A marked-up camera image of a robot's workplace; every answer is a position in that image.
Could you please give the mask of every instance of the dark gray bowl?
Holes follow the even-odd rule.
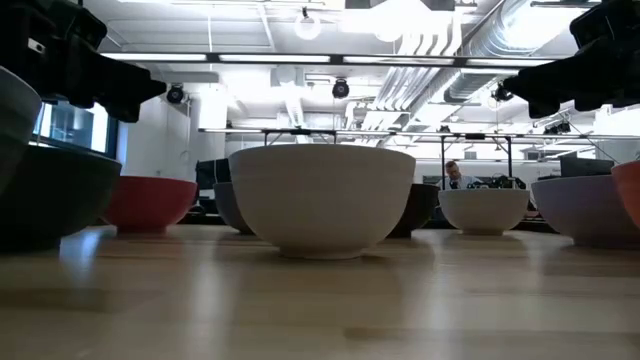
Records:
[[[253,235],[253,231],[242,218],[236,195],[233,192],[232,183],[218,183],[213,185],[213,191],[216,193],[216,206],[218,214],[224,222],[232,228],[240,231],[241,234]]]
[[[55,247],[109,204],[121,165],[102,156],[29,146],[0,196],[0,251]]]
[[[404,213],[398,224],[387,237],[411,237],[413,230],[419,229],[429,221],[438,205],[438,192],[435,185],[413,184]]]
[[[27,150],[41,106],[27,83],[0,66],[0,194]]]

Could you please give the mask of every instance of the monitor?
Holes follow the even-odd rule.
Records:
[[[562,177],[610,175],[614,165],[611,160],[560,157],[560,174]]]

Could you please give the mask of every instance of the bowl rim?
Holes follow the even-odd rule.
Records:
[[[620,170],[626,167],[632,167],[632,166],[637,166],[640,165],[640,160],[634,160],[634,161],[629,161],[626,163],[622,163],[622,164],[617,164],[614,167],[611,168],[611,172],[613,172],[614,170]]]
[[[595,180],[595,179],[604,179],[604,178],[613,178],[613,174],[608,175],[589,175],[589,176],[569,176],[569,177],[559,177],[555,179],[545,179],[538,180],[531,183],[531,186],[534,184],[542,184],[542,183],[550,183],[550,182],[569,182],[569,181],[583,181],[583,180]]]
[[[174,179],[174,178],[167,178],[167,177],[160,177],[160,176],[140,176],[140,175],[120,175],[119,179],[122,178],[128,178],[128,179],[137,179],[137,180],[148,180],[148,179],[153,179],[153,180],[159,180],[159,181],[169,181],[169,182],[176,182],[176,183],[186,183],[186,184],[190,184],[190,185],[198,185],[195,181],[188,181],[188,180],[181,180],[181,179]]]
[[[32,144],[29,144],[27,146],[28,146],[27,151],[58,152],[58,153],[71,154],[72,156],[78,156],[78,157],[91,157],[91,158],[95,158],[103,161],[108,161],[110,163],[120,164],[120,162],[116,159],[112,159],[102,154],[96,154],[95,152],[88,151],[88,150],[83,151],[83,150],[59,148],[55,146],[38,146],[38,145],[32,145]]]
[[[479,189],[447,189],[440,190],[441,193],[450,193],[450,192],[458,192],[458,193],[468,193],[473,191],[483,191],[483,192],[495,192],[495,191],[509,191],[509,192],[520,192],[520,193],[530,193],[529,189],[495,189],[495,188],[479,188]]]
[[[40,98],[40,94],[38,94],[38,92],[33,87],[31,87],[31,85],[29,85],[29,83],[24,81],[20,76],[16,75],[13,71],[7,69],[4,66],[0,66],[0,72],[1,73],[6,73],[7,75],[13,77],[15,80],[21,82],[22,85],[24,85],[25,87],[29,88],[29,90],[31,90],[31,92],[33,92],[34,94],[36,94],[38,96],[38,98]]]
[[[434,185],[434,184],[411,183],[411,186],[413,186],[413,185],[419,185],[419,186],[425,186],[425,187],[434,187],[434,188],[440,189],[440,186]]]
[[[392,150],[392,149],[386,149],[386,148],[375,148],[375,147],[366,147],[366,146],[356,146],[356,145],[345,145],[345,144],[283,144],[283,145],[270,145],[270,146],[256,146],[256,147],[252,147],[252,148],[248,148],[248,149],[242,149],[242,150],[238,150],[236,152],[234,152],[233,154],[229,155],[227,158],[231,159],[233,157],[238,156],[239,154],[246,154],[246,153],[250,153],[250,152],[258,152],[258,151],[271,151],[270,149],[272,148],[276,148],[276,149],[290,149],[290,148],[316,148],[316,149],[320,149],[320,148],[332,148],[335,149],[337,147],[340,148],[351,148],[349,150],[346,151],[351,151],[352,149],[358,149],[355,151],[362,151],[362,152],[378,152],[378,153],[395,153],[395,154],[399,154],[399,155],[403,155],[407,158],[411,158],[412,160],[415,161],[415,158],[407,153],[404,153],[402,151],[398,151],[398,150]]]

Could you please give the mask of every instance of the red bowl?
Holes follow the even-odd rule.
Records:
[[[640,161],[618,165],[611,169],[624,208],[640,227]]]
[[[188,181],[121,176],[103,218],[119,232],[164,232],[189,211],[196,189]]]

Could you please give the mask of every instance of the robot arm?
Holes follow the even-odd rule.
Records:
[[[579,48],[574,56],[520,70],[499,85],[494,97],[523,98],[532,118],[552,115],[571,100],[578,111],[640,103],[639,25],[640,3],[603,2],[571,23]]]
[[[109,115],[137,122],[140,104],[166,91],[148,70],[97,53],[106,26],[67,0],[3,0],[0,66],[20,76],[43,101],[81,108],[100,103]]]

